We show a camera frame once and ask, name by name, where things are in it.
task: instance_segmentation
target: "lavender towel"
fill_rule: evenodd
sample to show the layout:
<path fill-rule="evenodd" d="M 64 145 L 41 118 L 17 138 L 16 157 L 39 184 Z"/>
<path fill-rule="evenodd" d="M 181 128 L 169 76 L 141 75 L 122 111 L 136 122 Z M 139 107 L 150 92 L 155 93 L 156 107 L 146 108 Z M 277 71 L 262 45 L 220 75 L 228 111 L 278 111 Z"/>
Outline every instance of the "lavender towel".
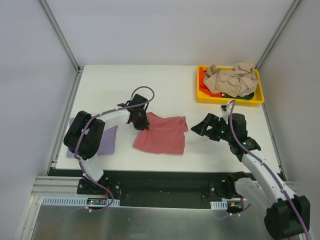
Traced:
<path fill-rule="evenodd" d="M 69 119 L 69 126 L 71 126 L 74 119 L 75 119 L 74 117 Z M 99 149 L 96 152 L 98 156 L 112 155 L 115 153 L 117 129 L 118 129 L 118 126 L 114 126 L 103 132 Z M 74 154 L 69 150 L 67 150 L 66 157 L 73 158 Z"/>

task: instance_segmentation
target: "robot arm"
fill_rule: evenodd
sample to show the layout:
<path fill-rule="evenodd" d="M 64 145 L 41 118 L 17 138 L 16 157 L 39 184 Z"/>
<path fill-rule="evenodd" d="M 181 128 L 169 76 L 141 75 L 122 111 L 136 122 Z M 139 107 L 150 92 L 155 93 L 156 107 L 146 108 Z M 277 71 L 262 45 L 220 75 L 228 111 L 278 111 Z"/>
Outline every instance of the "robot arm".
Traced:
<path fill-rule="evenodd" d="M 225 182 L 217 189 L 217 194 L 227 199 L 230 199 L 234 194 L 245 197 L 264 217 L 265 227 L 271 237 L 280 240 L 304 232 L 287 196 L 284 194 L 286 191 L 307 230 L 309 230 L 310 202 L 308 199 L 305 196 L 297 196 L 268 167 L 268 162 L 260 146 L 253 138 L 248 137 L 245 116 L 238 113 L 232 114 L 235 135 L 242 145 L 261 161 L 244 151 L 235 140 L 231 131 L 231 123 L 228 121 L 231 103 L 222 105 L 221 110 L 222 117 L 209 113 L 202 122 L 192 127 L 191 130 L 217 142 L 221 139 L 227 141 L 231 152 L 250 170 L 259 185 L 254 184 L 244 172 L 235 172 L 227 176 Z"/>
<path fill-rule="evenodd" d="M 95 116 L 95 119 L 93 119 L 88 126 L 88 129 L 85 131 L 79 144 L 77 156 L 80 159 L 85 173 L 95 182 L 99 181 L 104 174 L 97 156 L 103 132 L 114 126 L 129 123 L 133 123 L 134 128 L 137 130 L 147 129 L 149 127 L 146 115 L 148 104 L 140 105 L 146 102 L 148 102 L 148 99 L 139 94 L 135 94 L 131 100 L 126 102 L 126 104 L 118 104 L 114 111 L 108 114 L 102 113 Z M 70 152 L 75 153 L 80 136 L 91 118 L 92 115 L 85 111 L 78 112 L 74 118 L 63 139 L 64 145 L 68 147 Z"/>

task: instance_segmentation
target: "red cloth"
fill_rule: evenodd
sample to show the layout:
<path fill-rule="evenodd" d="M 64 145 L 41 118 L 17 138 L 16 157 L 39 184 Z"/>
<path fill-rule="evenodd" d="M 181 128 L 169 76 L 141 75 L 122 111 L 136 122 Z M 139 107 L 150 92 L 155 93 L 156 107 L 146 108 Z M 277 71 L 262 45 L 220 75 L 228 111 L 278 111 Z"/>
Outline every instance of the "red cloth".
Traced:
<path fill-rule="evenodd" d="M 209 88 L 207 88 L 207 86 L 205 85 L 205 72 L 204 69 L 202 67 L 200 67 L 199 69 L 199 90 L 205 94 L 210 95 L 210 97 L 215 97 L 215 98 L 221 98 L 222 92 L 218 92 L 216 94 L 214 94 L 212 91 L 209 90 Z"/>
<path fill-rule="evenodd" d="M 188 126 L 185 116 L 159 117 L 146 114 L 150 123 L 136 138 L 133 147 L 154 154 L 184 154 Z"/>

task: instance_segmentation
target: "yellow tray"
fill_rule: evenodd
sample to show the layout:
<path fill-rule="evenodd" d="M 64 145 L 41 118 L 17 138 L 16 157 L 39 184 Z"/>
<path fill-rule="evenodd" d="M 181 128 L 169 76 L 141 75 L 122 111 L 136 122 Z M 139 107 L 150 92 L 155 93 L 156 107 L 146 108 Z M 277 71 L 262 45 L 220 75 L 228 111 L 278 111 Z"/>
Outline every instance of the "yellow tray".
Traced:
<path fill-rule="evenodd" d="M 208 70 L 209 66 L 198 66 L 196 69 L 196 98 L 200 103 L 209 103 L 209 104 L 226 104 L 227 102 L 234 100 L 234 98 L 224 98 L 224 97 L 213 97 L 199 90 L 199 70 L 203 68 L 204 71 Z M 232 70 L 232 67 L 227 66 L 217 66 L 221 70 Z M 260 74 L 257 69 L 254 70 L 255 76 L 260 80 Z M 254 97 L 251 100 L 245 99 L 236 99 L 236 103 L 239 105 L 246 105 L 250 107 L 258 106 L 265 102 L 264 91 L 262 89 L 261 80 L 256 86 L 254 92 Z"/>

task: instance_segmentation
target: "white tabletop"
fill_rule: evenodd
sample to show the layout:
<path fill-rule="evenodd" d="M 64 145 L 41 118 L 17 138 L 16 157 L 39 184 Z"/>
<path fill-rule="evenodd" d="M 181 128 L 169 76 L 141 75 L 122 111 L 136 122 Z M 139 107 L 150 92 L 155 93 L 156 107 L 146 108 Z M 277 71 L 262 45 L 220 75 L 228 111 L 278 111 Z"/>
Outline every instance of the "white tabletop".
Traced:
<path fill-rule="evenodd" d="M 155 98 L 148 112 L 160 117 L 186 116 L 189 129 L 202 121 L 207 113 L 220 116 L 220 105 L 199 103 L 196 99 L 197 66 L 166 65 L 86 65 L 75 97 L 71 116 L 79 111 L 101 113 L 129 100 L 139 86 L 149 86 Z M 137 93 L 146 98 L 147 89 Z M 261 106 L 235 106 L 235 113 L 245 115 L 248 135 L 254 138 L 271 168 L 279 173 L 275 150 Z M 225 141 L 215 142 L 192 131 L 185 132 L 183 155 L 152 154 L 132 147 L 140 131 L 133 124 L 118 126 L 114 155 L 100 156 L 104 170 L 164 172 L 238 172 L 249 170 L 238 161 Z M 78 162 L 67 158 L 62 145 L 57 169 L 80 169 Z"/>

